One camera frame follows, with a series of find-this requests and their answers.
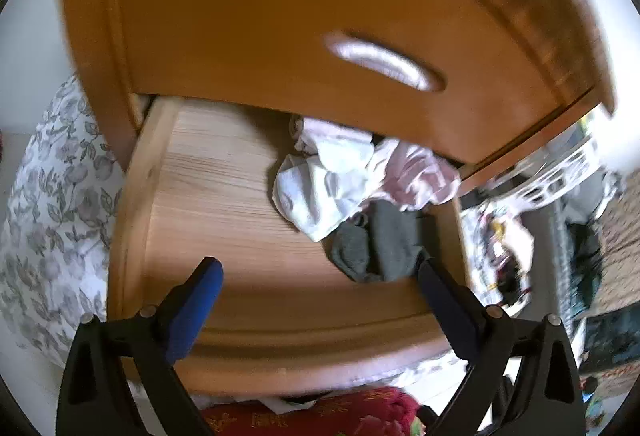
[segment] leaf pattern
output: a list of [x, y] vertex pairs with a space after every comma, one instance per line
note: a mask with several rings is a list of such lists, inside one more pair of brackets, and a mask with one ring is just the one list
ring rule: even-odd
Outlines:
[[82, 313], [106, 317], [124, 177], [76, 76], [47, 107], [0, 229], [0, 315], [16, 342], [63, 366]]

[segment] dark green garment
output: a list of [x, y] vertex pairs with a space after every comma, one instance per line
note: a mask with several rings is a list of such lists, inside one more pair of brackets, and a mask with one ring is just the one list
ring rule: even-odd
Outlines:
[[334, 264], [357, 283], [395, 281], [412, 275], [422, 246], [422, 219], [392, 203], [373, 201], [367, 212], [342, 223], [331, 249]]

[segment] white plastic basket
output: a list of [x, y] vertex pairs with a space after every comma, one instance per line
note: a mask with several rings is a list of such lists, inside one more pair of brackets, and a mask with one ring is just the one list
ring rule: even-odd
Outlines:
[[508, 207], [514, 214], [540, 209], [572, 190], [599, 167], [596, 142], [587, 137], [566, 156], [550, 162], [537, 175], [492, 201], [496, 208]]

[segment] red fabric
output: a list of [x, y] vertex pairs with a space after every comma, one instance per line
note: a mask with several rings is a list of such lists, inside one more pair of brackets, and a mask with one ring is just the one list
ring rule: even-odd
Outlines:
[[417, 409], [408, 394], [380, 387], [281, 415], [258, 402], [217, 405], [202, 415], [223, 436], [408, 436]]

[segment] metal bolt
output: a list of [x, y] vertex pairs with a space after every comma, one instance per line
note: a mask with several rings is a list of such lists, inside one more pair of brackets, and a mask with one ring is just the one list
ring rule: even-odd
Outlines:
[[552, 324], [553, 326], [559, 326], [560, 324], [562, 324], [562, 321], [555, 313], [550, 313], [549, 315], [547, 315], [546, 320], [548, 320], [549, 324]]
[[93, 313], [83, 313], [80, 316], [80, 323], [81, 324], [89, 324], [92, 320], [94, 320], [94, 314]]
[[140, 308], [140, 317], [144, 319], [148, 319], [149, 317], [153, 317], [156, 314], [156, 306], [154, 304], [146, 304], [142, 308]]
[[486, 312], [489, 317], [493, 317], [494, 319], [499, 319], [504, 315], [504, 311], [496, 304], [490, 304], [486, 307]]

